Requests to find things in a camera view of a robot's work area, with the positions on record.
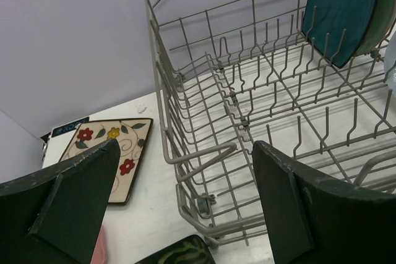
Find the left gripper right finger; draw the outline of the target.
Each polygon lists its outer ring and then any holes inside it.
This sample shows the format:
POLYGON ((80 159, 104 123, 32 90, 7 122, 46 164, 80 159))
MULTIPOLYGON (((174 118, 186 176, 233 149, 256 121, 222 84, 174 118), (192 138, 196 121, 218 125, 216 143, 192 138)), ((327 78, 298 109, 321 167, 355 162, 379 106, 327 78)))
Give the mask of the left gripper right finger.
POLYGON ((275 263, 394 263, 395 196, 256 141, 252 159, 275 263))

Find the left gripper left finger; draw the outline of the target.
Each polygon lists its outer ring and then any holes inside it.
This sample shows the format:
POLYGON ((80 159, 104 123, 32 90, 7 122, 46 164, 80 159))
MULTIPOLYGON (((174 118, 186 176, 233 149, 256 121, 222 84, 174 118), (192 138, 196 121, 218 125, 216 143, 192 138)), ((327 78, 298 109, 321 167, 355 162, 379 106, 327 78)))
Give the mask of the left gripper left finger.
POLYGON ((118 169, 107 140, 1 184, 1 263, 90 263, 118 169))

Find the pink dotted round plate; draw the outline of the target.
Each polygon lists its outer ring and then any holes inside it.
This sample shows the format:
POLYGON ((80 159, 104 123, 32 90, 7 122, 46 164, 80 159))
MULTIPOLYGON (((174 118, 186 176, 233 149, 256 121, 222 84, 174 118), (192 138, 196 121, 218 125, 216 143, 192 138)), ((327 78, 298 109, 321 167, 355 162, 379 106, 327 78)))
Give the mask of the pink dotted round plate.
POLYGON ((93 251, 91 264, 106 264, 107 263, 107 251, 106 251, 106 239, 105 229, 103 226, 100 228, 98 238, 93 251))

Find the black floral square plate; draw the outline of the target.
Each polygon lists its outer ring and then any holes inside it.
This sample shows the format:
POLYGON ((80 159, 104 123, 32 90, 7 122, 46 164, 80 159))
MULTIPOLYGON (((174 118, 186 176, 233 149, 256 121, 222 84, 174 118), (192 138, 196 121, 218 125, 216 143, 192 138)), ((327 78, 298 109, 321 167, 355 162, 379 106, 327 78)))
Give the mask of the black floral square plate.
POLYGON ((204 240, 194 234, 139 260, 137 263, 215 263, 215 260, 204 240))

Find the green round flower plate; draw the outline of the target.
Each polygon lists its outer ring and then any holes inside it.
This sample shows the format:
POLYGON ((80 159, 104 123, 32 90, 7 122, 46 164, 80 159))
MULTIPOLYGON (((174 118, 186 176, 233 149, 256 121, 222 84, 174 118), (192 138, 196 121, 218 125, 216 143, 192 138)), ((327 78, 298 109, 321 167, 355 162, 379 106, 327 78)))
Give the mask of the green round flower plate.
POLYGON ((355 56, 367 54, 375 48, 385 37, 395 21, 395 0, 377 0, 377 6, 362 44, 355 52, 355 56))

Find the teal square plate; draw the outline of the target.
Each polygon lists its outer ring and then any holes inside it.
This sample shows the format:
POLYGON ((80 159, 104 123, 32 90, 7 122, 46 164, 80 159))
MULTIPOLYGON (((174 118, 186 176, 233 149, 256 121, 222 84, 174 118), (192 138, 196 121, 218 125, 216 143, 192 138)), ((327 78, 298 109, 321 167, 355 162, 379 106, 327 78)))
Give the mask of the teal square plate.
POLYGON ((377 0, 307 0, 301 31, 341 69, 362 44, 376 6, 377 0))

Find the white oval plate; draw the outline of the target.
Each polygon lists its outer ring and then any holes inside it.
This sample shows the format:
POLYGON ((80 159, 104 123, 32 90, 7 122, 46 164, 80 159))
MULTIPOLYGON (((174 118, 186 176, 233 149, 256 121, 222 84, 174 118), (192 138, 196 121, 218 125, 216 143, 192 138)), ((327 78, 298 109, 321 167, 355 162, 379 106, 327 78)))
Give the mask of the white oval plate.
POLYGON ((384 73, 386 83, 390 89, 395 90, 395 56, 396 36, 392 35, 384 56, 384 73))

